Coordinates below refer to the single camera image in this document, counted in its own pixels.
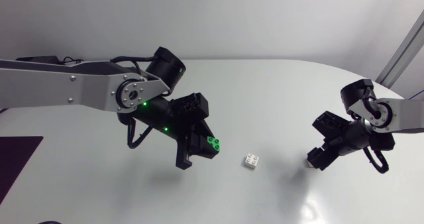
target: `small white block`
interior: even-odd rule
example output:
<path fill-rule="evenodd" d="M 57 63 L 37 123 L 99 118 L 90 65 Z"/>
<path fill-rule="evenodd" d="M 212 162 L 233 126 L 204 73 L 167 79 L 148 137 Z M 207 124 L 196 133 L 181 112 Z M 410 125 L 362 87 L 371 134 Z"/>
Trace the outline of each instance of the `small white block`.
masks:
<path fill-rule="evenodd" d="M 244 165 L 246 167 L 255 169 L 256 165 L 258 165 L 259 157 L 253 154 L 247 154 L 246 160 L 244 160 Z"/>

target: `white wall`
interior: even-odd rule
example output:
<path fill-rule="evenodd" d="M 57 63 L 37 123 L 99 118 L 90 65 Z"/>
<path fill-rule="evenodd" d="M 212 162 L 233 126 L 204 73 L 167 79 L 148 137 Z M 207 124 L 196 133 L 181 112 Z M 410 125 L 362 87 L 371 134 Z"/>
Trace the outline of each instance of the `white wall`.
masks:
<path fill-rule="evenodd" d="M 291 58 L 375 79 L 424 0 L 0 0 L 0 8 L 1 58 L 106 59 L 165 46 L 186 59 Z"/>

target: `metal frame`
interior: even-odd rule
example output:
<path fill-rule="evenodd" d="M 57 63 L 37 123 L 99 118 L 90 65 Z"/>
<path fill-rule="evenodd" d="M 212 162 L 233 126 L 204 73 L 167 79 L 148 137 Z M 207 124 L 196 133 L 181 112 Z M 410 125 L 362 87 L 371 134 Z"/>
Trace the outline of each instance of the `metal frame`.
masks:
<path fill-rule="evenodd" d="M 11 68 L 14 63 L 28 64 L 0 60 L 3 66 L 0 67 L 0 107 L 85 105 L 103 111 L 130 113 L 142 102 L 170 91 L 161 79 L 145 71 L 142 75 L 131 72 L 81 74 L 56 72 L 59 67 L 52 64 L 29 63 L 29 69 Z M 93 63 L 83 62 L 78 66 L 89 68 Z"/>
<path fill-rule="evenodd" d="M 371 103 L 371 106 L 382 112 L 379 119 L 373 117 L 364 108 L 361 100 L 351 105 L 349 110 L 369 121 L 372 129 L 377 133 L 424 132 L 424 102 L 422 101 L 380 98 Z M 388 121 L 387 125 L 378 126 L 386 121 Z"/>
<path fill-rule="evenodd" d="M 424 45 L 424 11 L 377 77 L 376 82 L 391 88 Z"/>

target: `robotic arm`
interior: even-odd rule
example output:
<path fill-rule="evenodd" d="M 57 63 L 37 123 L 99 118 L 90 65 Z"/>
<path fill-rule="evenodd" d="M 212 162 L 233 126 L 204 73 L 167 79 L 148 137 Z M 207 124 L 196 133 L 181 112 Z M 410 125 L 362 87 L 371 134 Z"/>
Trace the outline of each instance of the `robotic arm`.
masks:
<path fill-rule="evenodd" d="M 307 154 L 311 167 L 326 169 L 337 157 L 364 150 L 380 173 L 389 170 L 381 151 L 392 150 L 392 133 L 424 132 L 424 102 L 405 99 L 377 99 L 371 80 L 359 80 L 341 90 L 346 112 L 354 119 L 347 121 L 328 111 L 312 124 L 322 135 L 324 145 Z M 379 166 L 368 147 L 374 151 Z"/>
<path fill-rule="evenodd" d="M 136 71 L 118 65 L 131 61 Z M 137 62 L 151 62 L 146 71 Z M 213 158 L 220 150 L 205 118 L 207 100 L 194 93 L 168 101 L 186 71 L 176 56 L 159 48 L 151 58 L 117 57 L 110 61 L 63 66 L 55 56 L 0 60 L 0 107 L 85 105 L 118 113 L 128 127 L 128 146 L 136 148 L 156 129 L 178 143 L 176 166 L 191 166 L 189 157 Z M 135 119 L 148 125 L 133 142 Z"/>

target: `white table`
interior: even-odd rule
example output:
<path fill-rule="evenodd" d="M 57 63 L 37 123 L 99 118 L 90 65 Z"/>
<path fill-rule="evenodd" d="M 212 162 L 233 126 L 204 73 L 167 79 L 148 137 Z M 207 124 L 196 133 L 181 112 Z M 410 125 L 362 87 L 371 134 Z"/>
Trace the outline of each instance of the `white table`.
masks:
<path fill-rule="evenodd" d="M 10 109 L 0 115 L 0 136 L 44 140 L 1 204 L 0 222 L 422 223 L 422 134 L 394 136 L 384 175 L 362 151 L 323 172 L 304 165 L 323 144 L 312 122 L 326 110 L 349 119 L 339 92 L 360 76 L 295 60 L 184 63 L 173 97 L 208 99 L 220 154 L 193 156 L 183 171 L 175 167 L 176 142 L 159 132 L 130 150 L 114 113 Z M 399 97 L 374 85 L 378 97 Z M 138 132 L 145 127 L 138 123 Z M 248 152 L 260 157 L 255 170 L 242 165 Z"/>

